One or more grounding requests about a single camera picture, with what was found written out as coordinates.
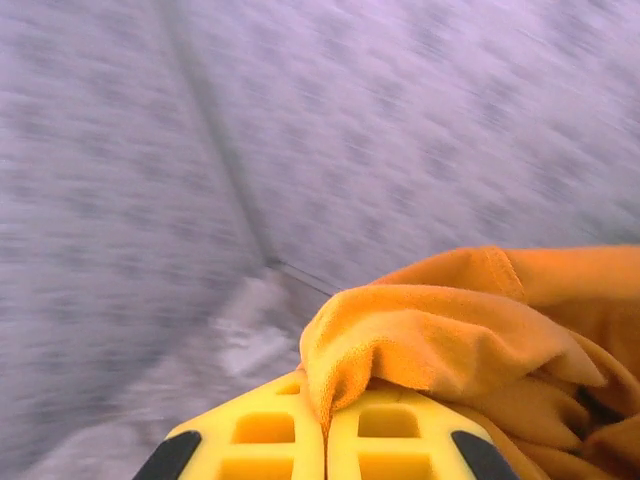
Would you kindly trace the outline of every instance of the black rubber edge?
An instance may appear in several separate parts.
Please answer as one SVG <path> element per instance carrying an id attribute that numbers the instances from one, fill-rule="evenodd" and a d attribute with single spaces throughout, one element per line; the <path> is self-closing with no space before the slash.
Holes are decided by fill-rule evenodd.
<path id="1" fill-rule="evenodd" d="M 178 480 L 201 441 L 200 432 L 195 430 L 168 438 L 158 445 L 133 480 Z"/>
<path id="2" fill-rule="evenodd" d="M 486 440 L 463 430 L 453 432 L 451 438 L 476 480 L 520 480 L 498 449 Z"/>

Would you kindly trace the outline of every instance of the orange towel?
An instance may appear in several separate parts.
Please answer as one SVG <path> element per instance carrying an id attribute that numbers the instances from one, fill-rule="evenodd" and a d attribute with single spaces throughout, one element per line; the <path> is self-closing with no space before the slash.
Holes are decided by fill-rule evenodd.
<path id="1" fill-rule="evenodd" d="M 325 429 L 378 377 L 475 420 L 523 480 L 640 476 L 640 248 L 444 253 L 334 296 L 300 351 Z"/>

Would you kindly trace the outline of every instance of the yellow plastic object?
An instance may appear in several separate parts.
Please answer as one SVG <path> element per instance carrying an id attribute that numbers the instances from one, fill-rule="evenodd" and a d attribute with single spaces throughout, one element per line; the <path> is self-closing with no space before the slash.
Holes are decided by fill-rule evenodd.
<path id="1" fill-rule="evenodd" d="M 322 430 L 292 372 L 174 428 L 201 443 L 180 480 L 324 480 Z"/>
<path id="2" fill-rule="evenodd" d="M 475 422 L 375 379 L 335 413 L 325 456 L 304 382 L 290 373 L 177 426 L 134 480 L 517 480 Z"/>
<path id="3" fill-rule="evenodd" d="M 336 413 L 329 429 L 329 480 L 474 480 L 451 434 L 491 443 L 478 424 L 412 390 L 380 384 Z"/>

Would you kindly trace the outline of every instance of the textured wall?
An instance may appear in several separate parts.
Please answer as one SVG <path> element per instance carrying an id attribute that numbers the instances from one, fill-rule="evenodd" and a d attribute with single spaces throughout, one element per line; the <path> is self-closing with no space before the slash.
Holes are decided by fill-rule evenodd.
<path id="1" fill-rule="evenodd" d="M 99 416 L 250 263 L 154 18 L 0 2 L 2 478 Z"/>
<path id="2" fill-rule="evenodd" d="M 301 270 L 345 287 L 458 245 L 640 230 L 636 1 L 180 3 Z"/>

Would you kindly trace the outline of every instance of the orange cloth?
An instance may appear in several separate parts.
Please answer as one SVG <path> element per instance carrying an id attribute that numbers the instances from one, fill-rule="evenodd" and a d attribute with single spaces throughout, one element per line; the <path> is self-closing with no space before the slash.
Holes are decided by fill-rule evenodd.
<path id="1" fill-rule="evenodd" d="M 475 420 L 523 480 L 640 476 L 640 248 L 444 253 L 335 295 L 300 351 L 325 431 L 378 377 Z"/>

